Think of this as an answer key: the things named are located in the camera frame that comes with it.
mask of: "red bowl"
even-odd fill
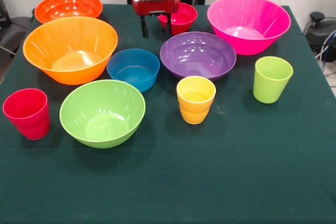
[[[185,3],[178,4],[177,13],[172,13],[172,35],[181,34],[191,27],[197,18],[197,11],[191,5]],[[163,28],[166,29],[167,16],[158,16]]]
[[[72,16],[98,18],[102,10],[103,4],[100,0],[43,0],[35,9],[35,17],[44,24]]]

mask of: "red cup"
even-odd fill
[[[49,132],[48,98],[39,89],[16,91],[5,100],[2,109],[17,130],[30,140],[38,140]]]
[[[188,31],[191,25],[195,22],[196,18],[197,10],[193,6],[185,3],[179,3],[177,13],[172,13],[172,35]],[[166,29],[167,16],[160,15],[158,16],[158,19],[163,28]]]

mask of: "lime green bowl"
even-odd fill
[[[111,148],[137,130],[145,114],[145,100],[132,85],[99,80],[73,90],[59,112],[63,128],[82,144]]]

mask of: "plastic bowl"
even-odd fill
[[[215,34],[240,55],[268,48],[290,28],[289,14],[269,0],[217,0],[207,11]]]
[[[147,50],[126,49],[114,54],[106,69],[112,79],[125,81],[143,92],[154,85],[160,61]]]
[[[195,22],[197,18],[197,10],[188,4],[179,3],[177,13],[172,13],[172,35],[181,34],[191,27],[191,25]],[[166,29],[167,24],[167,16],[160,15],[158,19]]]
[[[98,18],[103,10],[100,0],[43,0],[35,8],[36,19],[44,24],[57,18],[86,16]]]
[[[54,80],[77,85],[104,71],[118,43],[116,31],[96,18],[69,17],[45,23],[23,45],[26,59]]]
[[[167,40],[160,51],[163,65],[176,77],[203,76],[216,81],[236,63],[236,53],[214,34],[191,31]]]
[[[73,90],[61,105],[63,128],[79,142],[94,148],[122,144],[137,130],[145,100],[132,85],[99,80]]]

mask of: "dark green tablecloth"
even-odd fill
[[[192,30],[212,33],[207,6],[197,10]],[[238,56],[215,83],[215,101],[201,125],[182,120],[177,80],[162,67],[143,94],[139,129],[107,150],[66,134],[58,113],[75,87],[50,79],[20,49],[0,102],[21,88],[44,90],[51,129],[29,141],[1,113],[0,223],[336,223],[336,101],[291,18],[277,42],[260,55]],[[102,19],[118,32],[116,51],[144,48],[159,56],[166,39],[155,17],[147,19],[147,40],[132,6],[105,5]],[[254,63],[268,55],[294,68],[272,105],[251,93]],[[100,77],[107,78],[106,72]]]

